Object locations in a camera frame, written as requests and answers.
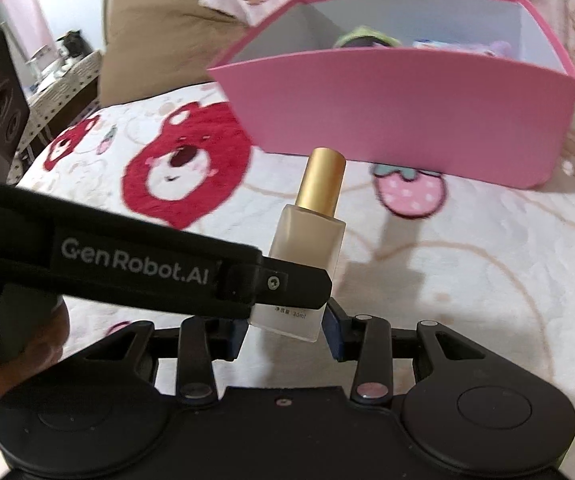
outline open pink box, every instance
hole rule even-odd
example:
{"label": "open pink box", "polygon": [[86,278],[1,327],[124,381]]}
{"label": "open pink box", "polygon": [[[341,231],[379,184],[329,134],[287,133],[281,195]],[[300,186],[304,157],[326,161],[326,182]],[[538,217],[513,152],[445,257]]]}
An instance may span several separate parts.
{"label": "open pink box", "polygon": [[[401,48],[333,43],[366,25]],[[411,48],[507,41],[512,58]],[[291,0],[210,68],[266,152],[504,186],[548,180],[575,106],[575,66],[528,0]]]}

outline strawberry print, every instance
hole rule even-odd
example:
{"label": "strawberry print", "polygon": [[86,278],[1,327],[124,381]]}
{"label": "strawberry print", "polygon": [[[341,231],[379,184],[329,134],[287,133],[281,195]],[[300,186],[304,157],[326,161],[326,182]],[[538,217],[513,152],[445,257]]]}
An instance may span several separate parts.
{"label": "strawberry print", "polygon": [[396,216],[425,218],[445,202],[447,188],[440,173],[385,164],[375,164],[372,173],[378,198]]}

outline bed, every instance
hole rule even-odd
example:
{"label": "bed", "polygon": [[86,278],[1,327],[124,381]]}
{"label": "bed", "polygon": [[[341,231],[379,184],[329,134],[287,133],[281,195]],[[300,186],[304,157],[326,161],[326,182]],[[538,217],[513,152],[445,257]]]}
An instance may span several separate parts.
{"label": "bed", "polygon": [[[574,28],[575,12],[568,19]],[[575,36],[568,40],[575,52]],[[205,83],[104,108],[56,138],[20,186],[267,253],[306,160],[250,146],[231,127],[225,102],[217,84]],[[200,184],[228,165],[215,168],[199,156],[172,160],[183,146],[177,139],[196,135],[199,109],[210,117],[202,135],[218,141],[211,149],[248,168],[242,178],[226,180],[209,211],[188,210],[183,202],[197,193],[212,200],[216,191]],[[539,189],[349,162],[337,217],[347,231],[333,295],[350,315],[374,314],[402,328],[435,319],[556,384],[575,406],[575,115],[554,175]],[[183,319],[66,302],[69,354],[132,320],[164,328]],[[221,391],[226,385],[348,388],[353,368],[333,361],[322,336],[309,344],[254,328],[236,362],[215,363]],[[161,364],[163,392],[173,391],[172,369],[173,362]],[[407,391],[410,363],[395,362],[394,378],[397,393]],[[562,470],[575,479],[575,442]]]}

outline frosted glass bottle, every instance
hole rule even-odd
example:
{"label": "frosted glass bottle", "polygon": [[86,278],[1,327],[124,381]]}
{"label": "frosted glass bottle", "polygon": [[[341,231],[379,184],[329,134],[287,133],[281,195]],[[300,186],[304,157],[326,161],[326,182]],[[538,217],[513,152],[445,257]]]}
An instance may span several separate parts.
{"label": "frosted glass bottle", "polygon": [[[333,216],[345,165],[345,158],[329,148],[316,148],[312,152],[296,205],[285,206],[278,221],[270,257],[325,269],[334,278],[345,222]],[[252,309],[250,324],[314,342],[321,330],[323,307],[311,310],[258,304]]]}

